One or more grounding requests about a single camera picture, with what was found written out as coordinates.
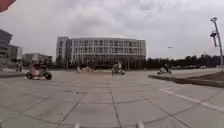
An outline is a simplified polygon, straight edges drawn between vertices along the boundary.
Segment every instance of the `red object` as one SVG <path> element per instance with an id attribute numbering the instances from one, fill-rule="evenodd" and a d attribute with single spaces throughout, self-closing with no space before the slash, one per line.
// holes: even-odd
<path id="1" fill-rule="evenodd" d="M 9 8 L 16 0 L 0 0 L 0 12 L 3 12 Z"/>

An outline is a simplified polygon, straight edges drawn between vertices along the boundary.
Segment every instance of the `rider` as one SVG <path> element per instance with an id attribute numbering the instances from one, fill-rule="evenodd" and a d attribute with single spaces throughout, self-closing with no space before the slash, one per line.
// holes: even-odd
<path id="1" fill-rule="evenodd" d="M 169 70 L 170 70 L 167 63 L 163 66 L 163 68 L 166 70 L 166 72 L 169 72 Z"/>

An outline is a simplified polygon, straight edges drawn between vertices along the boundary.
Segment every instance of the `street lamp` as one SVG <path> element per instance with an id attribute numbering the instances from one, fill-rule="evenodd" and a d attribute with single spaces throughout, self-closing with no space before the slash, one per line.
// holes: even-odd
<path id="1" fill-rule="evenodd" d="M 222 51 L 222 42 L 221 42 L 221 37 L 220 37 L 220 34 L 219 34 L 219 29 L 218 29 L 218 26 L 217 26 L 217 23 L 216 23 L 216 21 L 217 21 L 217 17 L 214 17 L 214 18 L 212 18 L 211 19 L 211 22 L 213 22 L 214 23 L 214 25 L 215 25 L 215 31 L 213 31 L 212 32 L 212 34 L 210 35 L 211 37 L 213 37 L 213 40 L 214 40 L 214 43 L 215 43 L 215 45 L 216 45 L 216 40 L 215 40 L 215 37 L 217 36 L 217 38 L 218 38 L 218 41 L 219 41 L 219 49 L 220 49 L 220 60 L 221 60 L 221 71 L 223 71 L 223 51 Z"/>

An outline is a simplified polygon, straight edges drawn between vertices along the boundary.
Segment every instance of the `glass window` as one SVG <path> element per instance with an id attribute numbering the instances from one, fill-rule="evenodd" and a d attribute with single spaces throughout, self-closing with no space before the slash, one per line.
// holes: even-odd
<path id="1" fill-rule="evenodd" d="M 60 41 L 60 47 L 62 47 L 62 45 L 63 45 L 63 41 Z"/>

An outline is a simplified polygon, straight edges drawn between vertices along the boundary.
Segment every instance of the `paving tile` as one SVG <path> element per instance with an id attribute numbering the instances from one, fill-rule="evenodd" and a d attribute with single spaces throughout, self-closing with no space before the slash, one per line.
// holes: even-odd
<path id="1" fill-rule="evenodd" d="M 40 91 L 37 93 L 33 93 L 33 96 L 42 97 L 42 98 L 49 98 L 53 100 L 62 100 L 62 101 L 79 101 L 83 94 L 75 93 L 75 92 L 61 92 L 61 91 L 52 91 L 52 90 L 45 90 Z"/>
<path id="2" fill-rule="evenodd" d="M 150 101 L 169 114 L 181 112 L 195 105 L 192 102 L 180 99 L 176 96 L 156 98 L 151 99 Z"/>
<path id="3" fill-rule="evenodd" d="M 16 111 L 16 112 L 23 112 L 29 108 L 32 108 L 39 103 L 43 102 L 45 99 L 43 98 L 38 98 L 34 96 L 23 96 L 17 101 L 13 102 L 11 105 L 7 106 L 10 108 L 10 110 Z"/>
<path id="4" fill-rule="evenodd" d="M 14 117 L 16 115 L 17 115 L 17 113 L 12 112 L 12 111 L 10 111 L 6 108 L 0 107 L 0 123 L 3 122 L 3 121 L 6 121 L 9 118 Z"/>
<path id="5" fill-rule="evenodd" d="M 144 100 L 136 93 L 112 93 L 115 103 Z"/>
<path id="6" fill-rule="evenodd" d="M 0 89 L 0 104 L 3 106 L 8 106 L 24 96 L 22 93 L 13 92 L 8 89 Z"/>
<path id="7" fill-rule="evenodd" d="M 63 124 L 80 123 L 83 127 L 117 127 L 113 104 L 78 104 Z"/>
<path id="8" fill-rule="evenodd" d="M 38 121 L 23 115 L 10 119 L 2 124 L 3 128 L 57 128 L 57 125 Z"/>
<path id="9" fill-rule="evenodd" d="M 90 94 L 86 94 L 80 102 L 113 103 L 113 100 L 110 93 L 90 93 Z"/>
<path id="10" fill-rule="evenodd" d="M 198 106 L 176 115 L 191 128 L 223 128 L 224 113 Z"/>
<path id="11" fill-rule="evenodd" d="M 23 94 L 30 94 L 30 93 L 38 91 L 38 89 L 35 89 L 30 85 L 24 85 L 20 83 L 16 83 L 14 86 L 9 86 L 8 89 L 15 92 L 23 93 Z"/>
<path id="12" fill-rule="evenodd" d="M 110 88 L 93 88 L 93 87 L 72 87 L 71 91 L 74 92 L 87 92 L 87 93 L 109 93 Z"/>
<path id="13" fill-rule="evenodd" d="M 158 90 L 151 90 L 145 92 L 139 92 L 139 95 L 143 96 L 146 99 L 153 99 L 153 98 L 160 98 L 160 97 L 167 97 L 168 94 L 158 91 Z"/>
<path id="14" fill-rule="evenodd" d="M 175 94 L 183 95 L 185 97 L 195 99 L 199 102 L 215 95 L 219 90 L 220 88 L 197 86 L 197 85 L 187 85 L 183 87 L 168 89 L 168 91 L 171 91 Z"/>
<path id="15" fill-rule="evenodd" d="M 75 128 L 75 127 L 71 125 L 61 125 L 58 128 Z"/>
<path id="16" fill-rule="evenodd" d="M 137 87 L 120 87 L 120 88 L 111 88 L 111 91 L 113 93 L 116 92 L 134 92 L 136 91 Z"/>
<path id="17" fill-rule="evenodd" d="M 71 111 L 75 104 L 73 102 L 47 100 L 25 111 L 24 114 L 49 122 L 59 123 Z"/>
<path id="18" fill-rule="evenodd" d="M 138 121 L 150 122 L 167 116 L 147 101 L 116 104 L 122 126 L 135 125 Z"/>
<path id="19" fill-rule="evenodd" d="M 128 127 L 122 127 L 122 128 L 136 128 L 136 125 L 128 126 Z M 165 119 L 161 119 L 152 123 L 146 123 L 144 124 L 145 128 L 188 128 L 181 122 L 177 121 L 176 119 L 172 117 L 167 117 Z"/>
<path id="20" fill-rule="evenodd" d="M 221 93 L 215 95 L 213 98 L 209 99 L 208 102 L 209 104 L 213 104 L 219 107 L 224 107 L 224 91 L 222 91 Z"/>

